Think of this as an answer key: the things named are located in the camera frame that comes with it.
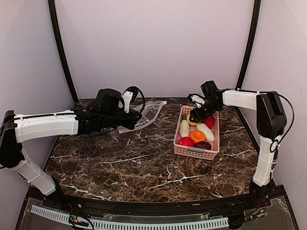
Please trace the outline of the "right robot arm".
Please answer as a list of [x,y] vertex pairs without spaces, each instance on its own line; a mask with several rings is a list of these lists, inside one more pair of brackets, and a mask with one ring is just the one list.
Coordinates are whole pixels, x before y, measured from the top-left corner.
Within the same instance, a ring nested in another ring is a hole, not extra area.
[[196,105],[191,112],[191,120],[199,122],[224,106],[245,108],[256,112],[257,131],[260,135],[260,150],[255,174],[249,185],[245,204],[255,208],[271,193],[271,179],[278,161],[278,148],[285,135],[287,118],[283,108],[284,96],[275,91],[260,92],[242,89],[218,89],[214,81],[201,86],[203,95],[188,95],[188,100]]

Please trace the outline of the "yellow toy lemon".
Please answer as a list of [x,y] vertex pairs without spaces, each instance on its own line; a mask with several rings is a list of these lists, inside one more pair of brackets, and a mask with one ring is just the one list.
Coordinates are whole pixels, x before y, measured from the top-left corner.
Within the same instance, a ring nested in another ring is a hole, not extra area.
[[200,122],[196,122],[194,120],[191,120],[191,114],[188,113],[187,118],[186,118],[188,124],[192,127],[196,127]]

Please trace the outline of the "orange toy tangerine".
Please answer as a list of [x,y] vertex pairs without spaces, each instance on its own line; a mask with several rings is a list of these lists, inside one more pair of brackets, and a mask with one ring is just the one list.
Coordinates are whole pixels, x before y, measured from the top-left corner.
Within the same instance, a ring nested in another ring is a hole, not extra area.
[[189,138],[192,139],[195,144],[206,140],[205,134],[198,130],[190,132]]

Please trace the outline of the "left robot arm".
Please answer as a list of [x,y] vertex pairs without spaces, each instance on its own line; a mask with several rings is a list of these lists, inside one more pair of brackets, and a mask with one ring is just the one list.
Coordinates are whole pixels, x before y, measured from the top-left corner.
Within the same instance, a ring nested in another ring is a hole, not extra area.
[[0,128],[0,167],[13,169],[43,195],[49,196],[50,203],[57,209],[65,208],[68,199],[61,193],[60,186],[24,153],[22,143],[52,136],[103,133],[106,128],[133,130],[145,109],[144,105],[139,111],[130,108],[137,95],[142,95],[142,91],[136,86],[128,87],[124,93],[100,89],[96,99],[85,109],[38,115],[7,111]]

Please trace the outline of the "clear zip top bag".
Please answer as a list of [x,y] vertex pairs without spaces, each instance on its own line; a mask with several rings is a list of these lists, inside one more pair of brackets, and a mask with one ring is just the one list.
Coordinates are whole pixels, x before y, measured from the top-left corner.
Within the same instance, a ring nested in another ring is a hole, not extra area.
[[117,138],[120,134],[141,130],[150,124],[152,124],[155,119],[158,117],[162,107],[167,104],[167,101],[158,100],[153,101],[149,100],[145,103],[145,108],[142,111],[142,118],[136,123],[134,129],[129,130],[125,127],[119,126],[115,131],[111,132],[112,137]]

